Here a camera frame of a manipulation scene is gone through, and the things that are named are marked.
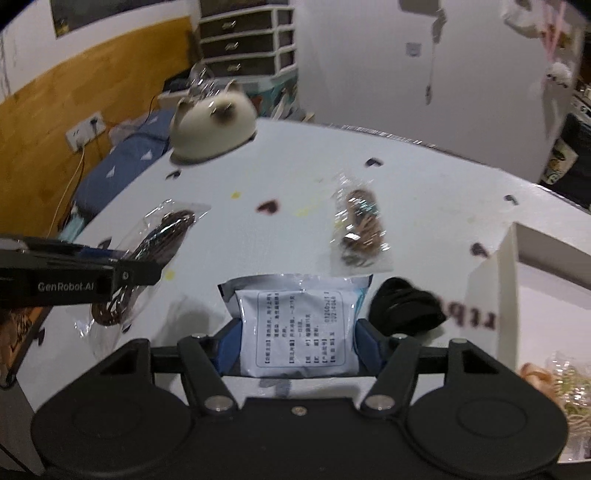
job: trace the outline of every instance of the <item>white table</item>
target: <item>white table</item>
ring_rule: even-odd
[[[370,157],[384,165],[365,167]],[[183,167],[178,179],[165,180],[177,168],[170,153],[163,156],[77,240],[96,246],[111,236],[111,245],[117,245],[139,219],[169,198],[212,207],[165,270],[173,278],[161,280],[120,345],[132,338],[173,345],[191,333],[217,331],[230,318],[216,286],[230,278],[328,275],[335,214],[331,196],[341,171],[373,181],[392,245],[394,269],[375,276],[369,298],[396,275],[444,298],[461,299],[470,272],[482,262],[470,254],[470,246],[480,242],[494,251],[515,221],[591,254],[591,216],[566,202],[503,171],[376,136],[262,119],[254,142]],[[237,199],[235,192],[240,192]],[[507,194],[519,205],[504,200]],[[275,215],[256,213],[259,204],[273,199],[280,203]],[[54,308],[45,322],[43,345],[33,344],[18,374],[35,410],[96,363],[73,326],[72,312],[87,315],[88,306]],[[334,380],[324,387],[315,380],[301,382],[302,394],[350,393],[357,400],[371,385],[371,379]],[[249,389],[265,390],[254,379],[228,379],[228,384],[239,401]],[[182,396],[178,380],[170,388]]]

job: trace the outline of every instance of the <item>plastic bag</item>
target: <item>plastic bag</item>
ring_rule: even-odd
[[[341,175],[336,192],[335,233],[330,242],[330,273],[335,277],[388,272],[390,246],[369,184]]]
[[[167,265],[178,251],[186,232],[210,210],[210,206],[197,203],[181,203],[166,200],[143,217],[117,246],[120,258],[135,260],[156,260]],[[187,215],[187,223],[176,231],[166,226],[174,215]],[[147,242],[160,231],[162,243]],[[80,336],[87,338],[95,358],[102,359],[113,352],[122,332],[126,332],[134,319],[143,311],[154,297],[160,282],[153,286],[122,288],[115,292],[109,304],[92,304],[88,317],[74,321]]]
[[[591,440],[591,363],[556,352],[547,362],[558,403],[569,422],[569,440],[560,462],[588,459]]]
[[[371,277],[258,275],[218,288],[242,319],[241,374],[313,378],[355,375],[353,328]]]

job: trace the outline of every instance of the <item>metal screw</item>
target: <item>metal screw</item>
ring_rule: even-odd
[[[303,417],[308,413],[308,409],[306,407],[293,407],[291,412],[298,417]]]
[[[224,395],[214,395],[204,402],[205,408],[211,411],[227,411],[234,406],[234,401]]]
[[[372,395],[365,399],[365,404],[372,410],[390,410],[394,405],[395,401],[392,397],[387,395]]]

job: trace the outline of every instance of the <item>drawer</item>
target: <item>drawer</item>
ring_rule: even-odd
[[[215,61],[207,64],[216,77],[237,77],[242,75],[274,75],[275,58],[240,59]]]
[[[272,28],[270,10],[253,14],[235,15],[222,20],[203,22],[199,25],[201,38],[217,37],[229,33],[248,32],[251,30],[267,30]]]
[[[229,40],[217,40],[201,43],[205,58],[223,57],[224,55],[240,55],[243,53],[264,53],[273,51],[273,34],[249,35]]]
[[[294,42],[294,31],[289,30],[285,32],[279,32],[279,48],[292,45]]]
[[[289,0],[200,0],[201,17],[224,14],[242,8],[261,7],[263,5],[288,5]]]
[[[293,65],[296,62],[295,51],[288,51],[279,55],[279,68],[284,69],[289,65]]]
[[[277,11],[277,23],[279,25],[291,25],[294,20],[293,10],[278,10]]]

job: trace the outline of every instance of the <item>dark stain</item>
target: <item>dark stain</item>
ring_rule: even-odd
[[[482,244],[479,244],[478,242],[473,244],[470,247],[470,253],[472,255],[474,255],[475,257],[482,257],[482,258],[488,258],[489,254],[488,251],[486,250],[486,248],[484,248],[482,246]]]
[[[505,195],[503,198],[507,202],[513,202],[513,205],[515,205],[515,206],[519,205],[519,202],[517,201],[517,199],[515,197],[513,197],[513,195]]]
[[[37,332],[37,334],[33,337],[33,340],[37,341],[39,346],[43,345],[43,340],[45,340],[45,329],[42,328]]]
[[[447,306],[449,316],[456,320],[458,327],[464,326],[464,318],[466,316],[466,306],[458,301],[452,301]]]
[[[489,312],[488,315],[488,320],[484,323],[484,326],[486,328],[488,328],[489,330],[494,330],[495,329],[495,320],[496,320],[496,315],[492,312]]]
[[[277,200],[270,200],[269,202],[261,203],[256,211],[259,213],[266,213],[267,215],[273,215],[279,211],[279,202]]]
[[[166,179],[165,180],[168,180],[168,179],[177,179],[180,176],[181,176],[181,171],[180,170],[175,170],[175,171],[170,172],[168,175],[166,175]]]
[[[111,244],[112,237],[105,238],[101,243],[97,245],[97,248],[101,250],[107,250]]]
[[[228,125],[236,118],[236,107],[232,102],[221,103],[213,108],[211,117],[221,125]]]
[[[379,158],[375,157],[372,157],[367,162],[365,162],[366,167],[371,167],[373,165],[375,165],[376,167],[381,167],[382,165],[384,165],[384,162],[381,161]]]
[[[474,328],[478,327],[480,325],[480,310],[472,308],[470,309],[470,314],[472,314],[470,317],[470,325]]]

